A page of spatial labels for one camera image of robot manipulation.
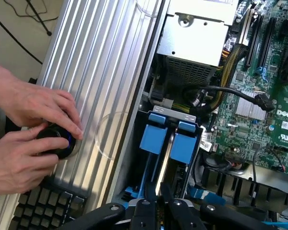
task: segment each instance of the green circuit board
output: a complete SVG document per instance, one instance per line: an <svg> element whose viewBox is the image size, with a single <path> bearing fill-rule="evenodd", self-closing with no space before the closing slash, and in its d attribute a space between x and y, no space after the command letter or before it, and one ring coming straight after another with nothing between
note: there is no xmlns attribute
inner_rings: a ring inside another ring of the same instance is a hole
<svg viewBox="0 0 288 230"><path fill-rule="evenodd" d="M253 119L237 114L239 98L228 94L219 107L215 130L211 135L214 144L213 151L229 158L251 163L255 151L267 144L276 146L288 174L288 86L280 85L277 81L278 70L282 64L284 53L288 45L288 35L284 39L278 38L278 31L285 19L288 19L288 1L266 1L263 15L264 21L260 31L257 54L252 66L245 71L242 60L236 70L231 88L248 92L265 92L273 99L276 109L264 115L264 119ZM270 17L277 18L266 59L266 78L255 74L260 52L261 42ZM279 166L276 157L267 152L261 152L256 165L265 168Z"/></svg>

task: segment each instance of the hand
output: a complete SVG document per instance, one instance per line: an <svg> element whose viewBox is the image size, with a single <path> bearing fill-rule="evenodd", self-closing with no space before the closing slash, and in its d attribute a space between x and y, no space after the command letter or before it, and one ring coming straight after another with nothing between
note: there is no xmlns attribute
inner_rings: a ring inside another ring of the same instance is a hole
<svg viewBox="0 0 288 230"><path fill-rule="evenodd" d="M63 90L23 82L0 67L0 108L19 127L35 127L43 119L82 139L80 117L73 96Z"/></svg>
<svg viewBox="0 0 288 230"><path fill-rule="evenodd" d="M35 139L46 127L10 132L0 140L0 195L25 193L37 187L49 175L59 159L55 154L38 153L68 147L64 138Z"/></svg>

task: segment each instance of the blue plastic part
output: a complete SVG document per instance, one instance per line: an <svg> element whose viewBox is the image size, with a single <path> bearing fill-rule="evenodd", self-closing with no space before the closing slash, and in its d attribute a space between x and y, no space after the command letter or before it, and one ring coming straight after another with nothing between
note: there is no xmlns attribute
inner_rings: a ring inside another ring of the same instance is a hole
<svg viewBox="0 0 288 230"><path fill-rule="evenodd" d="M134 192L131 187L127 187L125 189L125 192L130 193L130 196L133 197L133 198L138 198L139 193Z"/></svg>
<svg viewBox="0 0 288 230"><path fill-rule="evenodd" d="M258 67L256 70L255 70L255 73L257 75L260 75L262 77L262 79L265 81L265 82L269 82L266 78L267 76L267 69L266 67Z"/></svg>
<svg viewBox="0 0 288 230"><path fill-rule="evenodd" d="M123 204L123 206L124 206L125 209L127 209L129 207L129 203L126 202L126 203Z"/></svg>
<svg viewBox="0 0 288 230"><path fill-rule="evenodd" d="M148 120L155 121L155 122L158 122L160 124L164 124L165 119L166 119L165 116L161 116L161 115L154 114L154 113L151 113L148 117Z"/></svg>
<svg viewBox="0 0 288 230"><path fill-rule="evenodd" d="M195 124L179 121L178 128L194 133L196 130Z"/></svg>
<svg viewBox="0 0 288 230"><path fill-rule="evenodd" d="M140 148L154 154L160 154L168 128L146 125Z"/></svg>
<svg viewBox="0 0 288 230"><path fill-rule="evenodd" d="M264 221L263 223L267 225L273 225L278 228L288 229L288 222L266 222Z"/></svg>
<svg viewBox="0 0 288 230"><path fill-rule="evenodd" d="M226 200L223 199L222 197L214 193L208 192L206 190L203 190L203 189L196 189L196 188L191 187L190 195L194 198L202 199L206 203L209 203L209 204L216 204L216 205L224 206L226 203Z"/></svg>
<svg viewBox="0 0 288 230"><path fill-rule="evenodd" d="M190 164L196 138L176 133L170 157L174 160Z"/></svg>

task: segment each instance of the blue cable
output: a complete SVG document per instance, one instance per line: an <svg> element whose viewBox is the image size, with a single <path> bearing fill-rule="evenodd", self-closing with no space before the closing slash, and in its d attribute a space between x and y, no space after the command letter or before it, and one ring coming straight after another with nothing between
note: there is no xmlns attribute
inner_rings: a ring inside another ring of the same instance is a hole
<svg viewBox="0 0 288 230"><path fill-rule="evenodd" d="M264 221L263 223L265 223L266 225L273 225L278 228L288 229L288 222L266 222Z"/></svg>

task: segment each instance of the screw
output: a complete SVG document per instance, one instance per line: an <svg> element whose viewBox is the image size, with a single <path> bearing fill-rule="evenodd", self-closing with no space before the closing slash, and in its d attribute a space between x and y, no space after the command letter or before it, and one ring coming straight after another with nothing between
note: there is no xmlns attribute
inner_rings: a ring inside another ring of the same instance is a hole
<svg viewBox="0 0 288 230"><path fill-rule="evenodd" d="M207 205L207 209L209 209L210 211L214 211L216 207L214 207L213 205Z"/></svg>
<svg viewBox="0 0 288 230"><path fill-rule="evenodd" d="M149 205L149 204L150 204L150 202L149 202L149 201L147 201L147 200L145 200L145 201L143 201L143 202L142 202L142 204L144 204L144 205Z"/></svg>
<svg viewBox="0 0 288 230"><path fill-rule="evenodd" d="M111 209L112 211L116 211L116 210L118 210L119 208L120 208L120 207L114 205L114 206L112 206L110 209Z"/></svg>
<svg viewBox="0 0 288 230"><path fill-rule="evenodd" d="M175 200L174 204L179 206L179 205L181 205L181 202L179 200Z"/></svg>

